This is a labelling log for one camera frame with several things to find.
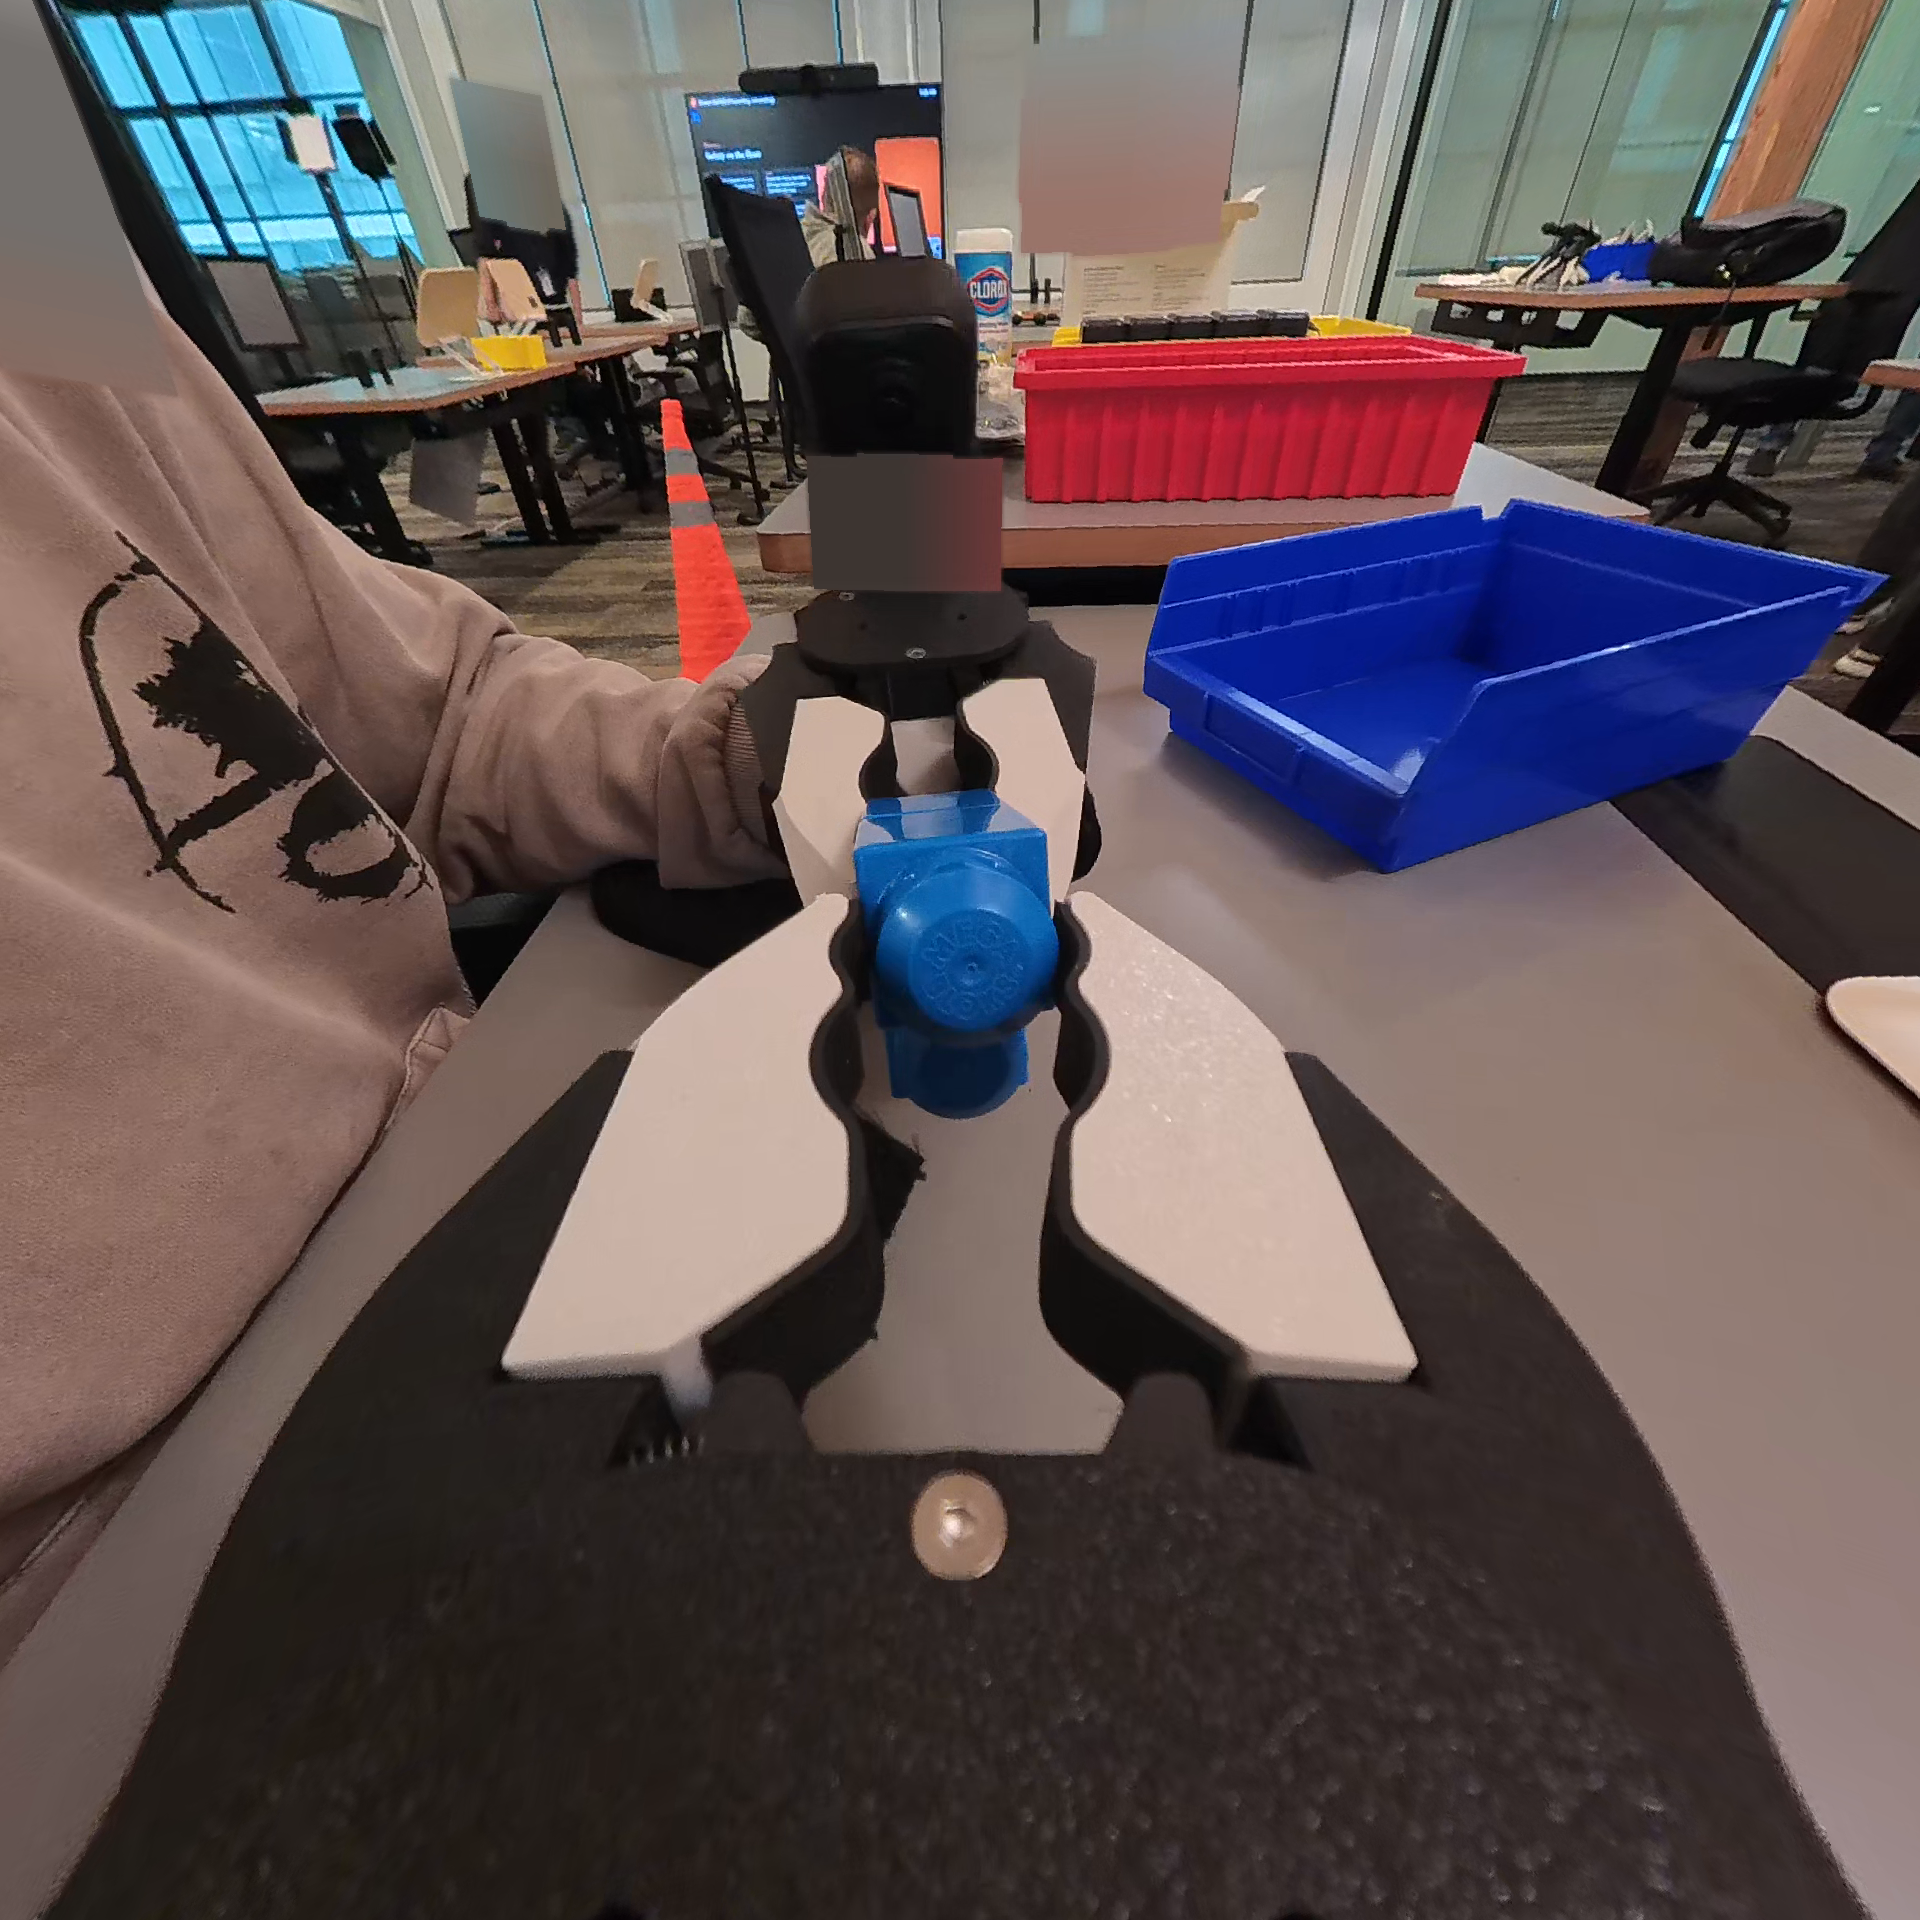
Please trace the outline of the white sign stand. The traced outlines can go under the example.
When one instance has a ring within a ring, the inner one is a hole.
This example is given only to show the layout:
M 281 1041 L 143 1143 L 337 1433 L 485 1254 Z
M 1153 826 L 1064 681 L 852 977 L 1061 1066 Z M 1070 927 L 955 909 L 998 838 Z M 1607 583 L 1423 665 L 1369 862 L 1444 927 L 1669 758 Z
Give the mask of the white sign stand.
M 1823 991 L 1823 1011 L 1875 1066 L 1912 1099 L 1915 1073 L 1915 972 L 1854 972 Z

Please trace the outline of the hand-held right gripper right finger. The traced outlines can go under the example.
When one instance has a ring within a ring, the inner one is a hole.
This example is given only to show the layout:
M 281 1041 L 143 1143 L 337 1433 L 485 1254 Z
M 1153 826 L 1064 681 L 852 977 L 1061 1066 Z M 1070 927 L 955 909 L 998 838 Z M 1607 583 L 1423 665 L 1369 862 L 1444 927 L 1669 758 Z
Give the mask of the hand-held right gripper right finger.
M 1199 962 L 1096 895 L 1056 913 L 1040 1310 L 1114 1396 L 1193 1377 L 1403 1384 L 1417 1347 L 1286 1047 Z

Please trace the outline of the cluttered wooden desk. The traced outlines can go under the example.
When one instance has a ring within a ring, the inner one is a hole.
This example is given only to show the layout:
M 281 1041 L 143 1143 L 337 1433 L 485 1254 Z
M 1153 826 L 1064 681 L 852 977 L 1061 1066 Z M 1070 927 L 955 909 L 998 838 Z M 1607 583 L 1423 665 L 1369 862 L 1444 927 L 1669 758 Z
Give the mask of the cluttered wooden desk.
M 1607 320 L 1648 329 L 1648 363 L 1598 474 L 1598 491 L 1643 497 L 1665 481 L 1669 459 L 1685 443 L 1685 419 L 1691 417 L 1680 397 L 1673 397 L 1675 371 L 1691 363 L 1718 357 L 1740 322 L 1747 322 L 1747 344 L 1757 349 L 1774 313 L 1848 299 L 1849 289 L 1844 283 L 1706 289 L 1628 277 L 1537 289 L 1448 286 L 1432 277 L 1418 283 L 1412 294 L 1432 302 L 1432 332 L 1510 352 L 1587 349 Z

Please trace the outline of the wooden pillar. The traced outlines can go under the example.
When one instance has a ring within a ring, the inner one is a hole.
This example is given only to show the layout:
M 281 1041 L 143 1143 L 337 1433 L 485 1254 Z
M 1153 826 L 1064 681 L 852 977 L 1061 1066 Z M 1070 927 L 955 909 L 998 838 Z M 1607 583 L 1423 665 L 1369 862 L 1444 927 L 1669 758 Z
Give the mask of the wooden pillar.
M 1715 177 L 1707 216 L 1754 212 L 1803 193 L 1881 14 L 1886 3 L 1787 3 L 1731 157 Z

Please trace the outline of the black plastic bin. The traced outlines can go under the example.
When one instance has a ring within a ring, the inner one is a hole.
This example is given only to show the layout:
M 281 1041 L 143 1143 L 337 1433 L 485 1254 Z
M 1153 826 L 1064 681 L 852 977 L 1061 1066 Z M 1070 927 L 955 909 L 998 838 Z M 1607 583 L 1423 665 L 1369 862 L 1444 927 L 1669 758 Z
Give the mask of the black plastic bin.
M 1078 328 L 1056 328 L 1055 344 L 1306 342 L 1314 332 L 1314 317 L 1306 309 L 1162 309 L 1144 317 L 1085 317 Z

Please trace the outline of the black office chair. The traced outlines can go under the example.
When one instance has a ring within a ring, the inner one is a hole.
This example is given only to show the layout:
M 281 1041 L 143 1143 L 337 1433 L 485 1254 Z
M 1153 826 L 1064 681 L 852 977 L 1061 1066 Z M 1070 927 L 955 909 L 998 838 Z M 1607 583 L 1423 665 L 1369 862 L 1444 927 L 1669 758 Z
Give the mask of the black office chair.
M 1715 504 L 1731 506 L 1762 529 L 1771 547 L 1787 539 L 1791 504 L 1754 487 L 1779 465 L 1779 454 L 1754 454 L 1747 477 L 1731 477 L 1740 445 L 1774 426 L 1796 432 L 1803 419 L 1861 417 L 1871 393 L 1861 374 L 1871 363 L 1891 357 L 1915 317 L 1915 189 L 1897 206 L 1886 227 L 1861 248 L 1840 276 L 1844 299 L 1823 302 L 1796 363 L 1779 357 L 1696 357 L 1673 378 L 1673 397 L 1702 414 L 1693 445 L 1706 447 L 1729 433 L 1718 463 L 1680 484 L 1644 491 L 1656 526 L 1680 513 L 1706 518 Z

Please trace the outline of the black leaning board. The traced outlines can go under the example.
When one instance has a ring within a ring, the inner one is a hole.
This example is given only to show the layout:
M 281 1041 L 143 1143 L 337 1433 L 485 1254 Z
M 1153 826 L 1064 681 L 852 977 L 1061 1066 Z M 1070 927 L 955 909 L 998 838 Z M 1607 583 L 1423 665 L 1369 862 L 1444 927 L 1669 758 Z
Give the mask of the black leaning board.
M 770 352 L 779 385 L 783 459 L 787 474 L 801 477 L 807 414 L 798 307 L 815 276 L 801 212 L 787 198 L 756 193 L 725 177 L 702 179 L 702 201 L 726 248 L 734 299 L 753 309 Z

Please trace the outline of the black bag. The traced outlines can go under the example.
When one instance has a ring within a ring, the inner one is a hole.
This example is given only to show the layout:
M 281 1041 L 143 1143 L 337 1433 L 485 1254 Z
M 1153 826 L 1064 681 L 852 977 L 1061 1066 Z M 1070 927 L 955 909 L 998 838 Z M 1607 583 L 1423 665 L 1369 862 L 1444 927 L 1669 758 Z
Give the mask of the black bag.
M 1784 286 L 1838 254 L 1848 219 L 1844 206 L 1820 198 L 1729 216 L 1686 212 L 1673 234 L 1653 242 L 1644 277 L 1715 293 Z

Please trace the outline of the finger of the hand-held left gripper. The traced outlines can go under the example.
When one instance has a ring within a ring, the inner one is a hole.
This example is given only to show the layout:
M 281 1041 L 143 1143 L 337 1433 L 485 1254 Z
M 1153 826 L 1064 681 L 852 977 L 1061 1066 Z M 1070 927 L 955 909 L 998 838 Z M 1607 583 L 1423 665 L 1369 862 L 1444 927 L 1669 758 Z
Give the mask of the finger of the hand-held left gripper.
M 798 699 L 776 788 L 776 826 L 801 903 L 856 889 L 856 836 L 865 822 L 863 771 L 892 746 L 880 709 L 844 694 Z
M 998 678 L 955 709 L 955 730 L 990 758 L 990 792 L 1048 838 L 1048 884 L 1070 884 L 1088 800 L 1064 718 L 1040 678 Z

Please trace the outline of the blue plastic bin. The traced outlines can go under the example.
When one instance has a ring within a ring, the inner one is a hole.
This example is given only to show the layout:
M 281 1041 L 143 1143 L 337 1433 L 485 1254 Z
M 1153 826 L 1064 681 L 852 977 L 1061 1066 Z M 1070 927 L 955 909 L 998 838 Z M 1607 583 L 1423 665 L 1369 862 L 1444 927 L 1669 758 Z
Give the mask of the blue plastic bin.
M 1510 502 L 1180 555 L 1170 735 L 1398 872 L 1731 758 L 1880 570 Z

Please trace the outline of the white wipes canister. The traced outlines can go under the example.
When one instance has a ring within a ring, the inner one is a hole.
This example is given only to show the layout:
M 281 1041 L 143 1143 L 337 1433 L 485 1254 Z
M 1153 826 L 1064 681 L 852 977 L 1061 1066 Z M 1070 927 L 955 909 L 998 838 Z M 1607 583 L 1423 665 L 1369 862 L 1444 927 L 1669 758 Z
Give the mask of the white wipes canister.
M 979 357 L 1006 357 L 1015 328 L 1015 234 L 1008 227 L 953 234 L 953 270 L 975 309 Z

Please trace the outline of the blue one-stud mega block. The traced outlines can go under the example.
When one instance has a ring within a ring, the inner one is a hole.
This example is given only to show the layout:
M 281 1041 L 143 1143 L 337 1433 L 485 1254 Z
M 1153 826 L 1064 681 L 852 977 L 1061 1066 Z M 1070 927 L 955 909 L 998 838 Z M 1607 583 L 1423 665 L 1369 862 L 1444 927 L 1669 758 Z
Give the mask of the blue one-stud mega block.
M 887 1027 L 989 1042 L 1045 1006 L 1061 955 L 1048 836 L 990 788 L 871 800 L 852 872 Z

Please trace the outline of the red plastic bin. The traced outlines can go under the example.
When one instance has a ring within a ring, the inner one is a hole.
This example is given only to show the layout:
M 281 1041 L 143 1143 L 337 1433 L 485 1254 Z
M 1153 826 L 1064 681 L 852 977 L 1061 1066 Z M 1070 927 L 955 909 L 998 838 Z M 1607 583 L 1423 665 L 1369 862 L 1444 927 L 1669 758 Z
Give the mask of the red plastic bin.
M 1025 349 L 1025 497 L 1444 497 L 1522 369 L 1518 352 L 1418 332 Z

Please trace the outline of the wooden desk with black legs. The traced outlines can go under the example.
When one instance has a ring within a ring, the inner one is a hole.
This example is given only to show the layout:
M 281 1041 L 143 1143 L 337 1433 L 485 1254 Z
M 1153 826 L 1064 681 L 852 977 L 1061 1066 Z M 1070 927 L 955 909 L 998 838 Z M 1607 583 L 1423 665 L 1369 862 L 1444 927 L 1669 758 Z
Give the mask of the wooden desk with black legs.
M 267 419 L 314 424 L 342 454 L 342 474 L 362 541 L 393 563 L 429 567 L 429 548 L 411 539 L 379 477 L 370 445 L 373 419 L 442 424 L 451 433 L 491 433 L 520 512 L 521 547 L 580 547 L 601 539 L 601 526 L 577 526 L 567 512 L 559 474 L 546 445 L 546 393 L 569 374 L 590 374 L 611 408 L 620 465 L 644 502 L 663 497 L 663 481 L 644 445 L 640 403 L 630 378 L 635 352 L 696 336 L 692 320 L 588 328 L 580 344 L 559 344 L 542 369 L 464 371 L 435 357 L 419 369 L 373 371 L 370 378 L 321 378 L 257 397 Z

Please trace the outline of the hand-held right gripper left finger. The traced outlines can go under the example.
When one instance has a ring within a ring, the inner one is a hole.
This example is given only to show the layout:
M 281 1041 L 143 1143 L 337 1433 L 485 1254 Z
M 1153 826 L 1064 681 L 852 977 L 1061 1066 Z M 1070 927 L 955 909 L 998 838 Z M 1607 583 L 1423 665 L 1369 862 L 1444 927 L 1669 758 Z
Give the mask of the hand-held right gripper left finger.
M 858 965 L 858 909 L 822 895 L 644 1030 L 508 1377 L 652 1377 L 696 1420 L 734 1375 L 807 1404 L 878 1336 L 926 1159 L 858 1108 Z

